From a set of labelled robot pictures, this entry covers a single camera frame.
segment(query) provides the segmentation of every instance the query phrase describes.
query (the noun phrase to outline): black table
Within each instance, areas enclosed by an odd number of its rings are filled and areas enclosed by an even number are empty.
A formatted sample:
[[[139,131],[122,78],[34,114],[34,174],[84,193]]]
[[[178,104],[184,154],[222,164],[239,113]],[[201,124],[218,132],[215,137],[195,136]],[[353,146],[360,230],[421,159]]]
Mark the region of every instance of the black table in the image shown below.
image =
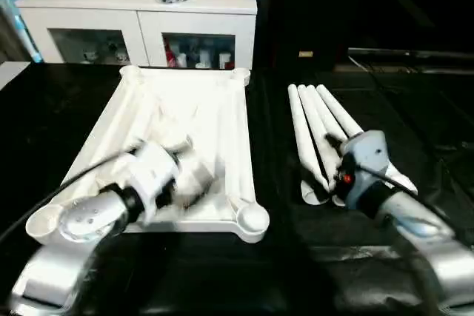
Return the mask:
[[[119,79],[114,66],[35,64],[0,91],[1,230],[61,182]],[[394,236],[358,212],[303,203],[287,164],[296,155],[287,85],[326,84],[363,128],[385,131],[393,163],[472,240],[472,80],[254,71],[247,110],[256,195],[271,219],[265,239],[123,235],[101,259],[83,313],[420,312]],[[2,300],[37,247],[22,229],[1,246]]]

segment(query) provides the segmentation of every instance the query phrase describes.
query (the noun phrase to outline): dark wall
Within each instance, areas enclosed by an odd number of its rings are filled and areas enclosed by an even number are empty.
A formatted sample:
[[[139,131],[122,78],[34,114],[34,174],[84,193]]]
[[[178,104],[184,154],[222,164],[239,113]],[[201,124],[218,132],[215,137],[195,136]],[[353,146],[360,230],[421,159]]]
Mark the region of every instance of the dark wall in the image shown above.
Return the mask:
[[[331,69],[361,0],[258,0],[257,65]],[[300,58],[300,52],[313,57]]]

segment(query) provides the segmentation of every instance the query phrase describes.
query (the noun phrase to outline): glass shelf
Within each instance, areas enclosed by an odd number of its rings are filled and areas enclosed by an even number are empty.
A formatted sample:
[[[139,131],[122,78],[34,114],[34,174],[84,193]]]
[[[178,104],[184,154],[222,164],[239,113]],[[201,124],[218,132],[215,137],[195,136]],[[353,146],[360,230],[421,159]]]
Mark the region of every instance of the glass shelf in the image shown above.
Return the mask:
[[[130,64],[120,30],[48,29],[64,62]]]
[[[234,35],[163,33],[168,67],[232,70]]]

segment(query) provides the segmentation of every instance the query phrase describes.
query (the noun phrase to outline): white cabinet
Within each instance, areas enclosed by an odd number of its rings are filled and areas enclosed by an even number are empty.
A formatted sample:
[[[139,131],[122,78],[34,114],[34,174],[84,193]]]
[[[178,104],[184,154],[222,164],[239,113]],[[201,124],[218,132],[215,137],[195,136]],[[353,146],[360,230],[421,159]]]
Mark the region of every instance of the white cabinet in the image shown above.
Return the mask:
[[[252,68],[256,0],[18,0],[46,62]]]

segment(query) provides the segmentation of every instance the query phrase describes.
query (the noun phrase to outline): red light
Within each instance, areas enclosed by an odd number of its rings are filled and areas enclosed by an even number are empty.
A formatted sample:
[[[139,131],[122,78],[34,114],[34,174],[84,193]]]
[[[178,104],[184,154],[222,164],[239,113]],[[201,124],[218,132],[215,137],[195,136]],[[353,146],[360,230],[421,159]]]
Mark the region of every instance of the red light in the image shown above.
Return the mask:
[[[344,174],[344,176],[342,177],[342,180],[344,181],[345,184],[351,184],[353,181],[353,177],[351,177],[348,174]]]

